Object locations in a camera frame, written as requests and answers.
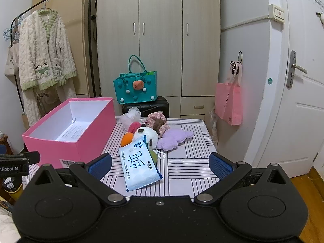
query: wooden floor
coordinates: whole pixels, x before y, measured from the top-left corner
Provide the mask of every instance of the wooden floor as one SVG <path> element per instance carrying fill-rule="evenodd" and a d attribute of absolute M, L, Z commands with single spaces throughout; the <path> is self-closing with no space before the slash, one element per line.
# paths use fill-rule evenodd
<path fill-rule="evenodd" d="M 305 243 L 324 243 L 324 202 L 308 175 L 291 178 L 308 207 L 308 221 L 300 235 Z"/>

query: pink shopping bag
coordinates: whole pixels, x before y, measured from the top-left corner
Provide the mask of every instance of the pink shopping bag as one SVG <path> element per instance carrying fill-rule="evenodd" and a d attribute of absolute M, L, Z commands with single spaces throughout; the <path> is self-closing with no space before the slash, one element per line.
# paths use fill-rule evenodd
<path fill-rule="evenodd" d="M 236 68 L 231 65 L 226 82 L 217 83 L 215 94 L 215 113 L 229 125 L 242 123 L 242 65 L 238 61 L 235 63 Z"/>

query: clothes rack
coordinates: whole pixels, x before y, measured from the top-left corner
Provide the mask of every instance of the clothes rack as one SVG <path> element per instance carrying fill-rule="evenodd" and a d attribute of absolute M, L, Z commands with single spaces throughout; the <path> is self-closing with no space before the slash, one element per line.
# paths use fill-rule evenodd
<path fill-rule="evenodd" d="M 26 11 L 22 12 L 17 17 L 19 18 L 23 14 L 27 13 L 29 10 L 33 9 L 34 7 L 36 7 L 37 5 L 40 5 L 41 3 L 45 2 L 45 1 L 47 1 L 47 0 L 41 0 L 40 2 L 36 3 L 32 7 L 28 8 Z M 15 19 L 12 21 L 11 27 L 10 27 L 10 46 L 11 47 L 13 45 L 13 38 L 12 38 L 12 31 L 11 30 L 12 30 L 12 25 L 15 22 Z M 94 97 L 96 97 L 95 79 L 94 79 L 94 75 L 93 75 L 93 66 L 92 66 L 91 25 L 90 24 L 91 24 L 91 0 L 88 1 L 88 40 L 89 40 L 89 58 L 90 58 L 91 82 L 92 82 L 93 95 L 94 95 Z M 16 87 L 17 87 L 17 92 L 18 92 L 20 104 L 21 104 L 22 110 L 25 112 L 24 105 L 22 103 L 21 96 L 20 96 L 20 91 L 19 91 L 19 87 L 18 87 L 18 82 L 17 82 L 16 75 L 15 75 L 15 82 L 16 82 Z"/>

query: wardrobe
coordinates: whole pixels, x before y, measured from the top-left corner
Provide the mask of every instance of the wardrobe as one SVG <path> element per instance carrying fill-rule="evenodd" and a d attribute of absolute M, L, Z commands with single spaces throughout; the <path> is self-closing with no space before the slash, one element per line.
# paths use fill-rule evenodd
<path fill-rule="evenodd" d="M 91 0 L 91 14 L 96 14 L 96 0 Z M 93 97 L 93 87 L 90 72 L 90 58 L 88 48 L 88 0 L 49 0 L 46 7 L 57 10 L 62 17 L 69 38 L 73 59 L 77 69 L 77 76 L 73 78 L 77 97 Z M 95 21 L 91 22 L 92 65 L 95 81 L 96 96 L 100 96 L 100 81 L 97 59 Z"/>
<path fill-rule="evenodd" d="M 128 58 L 157 71 L 158 96 L 170 117 L 204 119 L 214 106 L 220 50 L 219 0 L 98 0 L 98 65 L 103 97 L 116 101 L 113 80 Z M 139 72 L 137 61 L 132 72 Z"/>

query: clothes hanger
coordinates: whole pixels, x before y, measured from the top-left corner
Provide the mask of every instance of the clothes hanger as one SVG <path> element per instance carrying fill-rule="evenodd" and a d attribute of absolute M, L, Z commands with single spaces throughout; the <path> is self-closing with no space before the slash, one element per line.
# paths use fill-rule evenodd
<path fill-rule="evenodd" d="M 46 0 L 43 0 L 43 4 L 44 4 L 44 6 L 43 6 L 43 8 L 40 8 L 38 11 L 39 11 L 39 14 L 49 14 L 51 11 L 53 12 L 53 13 L 55 13 L 55 11 L 53 11 L 51 8 L 47 8 L 46 7 Z"/>

